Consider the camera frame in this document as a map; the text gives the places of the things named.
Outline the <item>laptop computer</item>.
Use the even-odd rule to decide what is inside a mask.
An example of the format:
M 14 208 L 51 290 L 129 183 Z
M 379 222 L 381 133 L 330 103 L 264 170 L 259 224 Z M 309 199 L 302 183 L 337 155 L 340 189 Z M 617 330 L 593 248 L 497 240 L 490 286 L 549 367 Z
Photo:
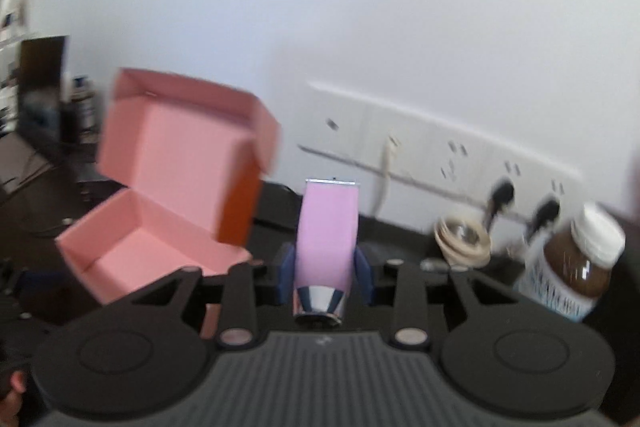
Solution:
M 23 40 L 17 69 L 17 133 L 55 164 L 65 156 L 60 114 L 66 39 L 52 36 Z

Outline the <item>pink cardboard box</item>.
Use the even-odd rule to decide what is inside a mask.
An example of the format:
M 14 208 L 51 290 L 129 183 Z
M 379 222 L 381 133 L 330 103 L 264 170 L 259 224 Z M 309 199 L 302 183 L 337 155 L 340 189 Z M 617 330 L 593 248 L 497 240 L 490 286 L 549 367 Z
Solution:
M 96 170 L 122 186 L 55 243 L 77 280 L 108 305 L 184 267 L 227 273 L 246 248 L 280 126 L 253 93 L 123 68 Z

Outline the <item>white wall socket panel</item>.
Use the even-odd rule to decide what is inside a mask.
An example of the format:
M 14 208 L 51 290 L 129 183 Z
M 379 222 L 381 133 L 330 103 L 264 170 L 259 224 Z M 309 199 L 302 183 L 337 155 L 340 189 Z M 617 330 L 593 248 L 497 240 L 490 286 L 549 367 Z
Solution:
M 519 218 L 531 216 L 550 196 L 565 218 L 587 198 L 582 175 L 557 161 L 319 81 L 307 86 L 299 130 L 302 150 L 378 173 L 386 139 L 396 136 L 392 178 L 469 204 L 486 204 L 499 180 L 508 178 L 515 188 L 509 210 Z

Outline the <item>pink cosmetic tube silver cap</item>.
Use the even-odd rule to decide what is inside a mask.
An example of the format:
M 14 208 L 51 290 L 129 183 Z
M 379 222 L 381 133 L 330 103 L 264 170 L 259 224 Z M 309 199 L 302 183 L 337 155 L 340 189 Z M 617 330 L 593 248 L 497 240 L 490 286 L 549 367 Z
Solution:
M 336 327 L 352 286 L 358 235 L 359 185 L 309 179 L 300 207 L 293 314 L 300 323 Z

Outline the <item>brown supplement bottle white cap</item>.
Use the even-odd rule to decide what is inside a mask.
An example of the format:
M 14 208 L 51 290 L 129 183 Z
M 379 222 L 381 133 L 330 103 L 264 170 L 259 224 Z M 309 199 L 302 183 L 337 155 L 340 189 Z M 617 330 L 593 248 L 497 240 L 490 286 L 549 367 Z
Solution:
M 600 205 L 587 202 L 530 258 L 514 288 L 562 317 L 580 322 L 608 290 L 625 246 L 626 235 L 618 222 Z

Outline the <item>black power plug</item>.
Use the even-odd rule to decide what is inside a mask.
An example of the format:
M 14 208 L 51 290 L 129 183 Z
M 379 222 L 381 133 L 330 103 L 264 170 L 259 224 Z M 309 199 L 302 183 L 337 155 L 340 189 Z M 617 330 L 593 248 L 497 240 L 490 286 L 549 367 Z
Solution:
M 555 197 L 548 197 L 535 211 L 533 218 L 529 220 L 524 239 L 527 244 L 532 243 L 532 240 L 542 229 L 548 228 L 549 225 L 558 220 L 560 215 L 560 202 Z
M 487 202 L 487 208 L 483 220 L 483 225 L 487 232 L 491 231 L 498 214 L 502 213 L 512 204 L 514 193 L 514 185 L 508 178 L 500 179 L 494 186 Z

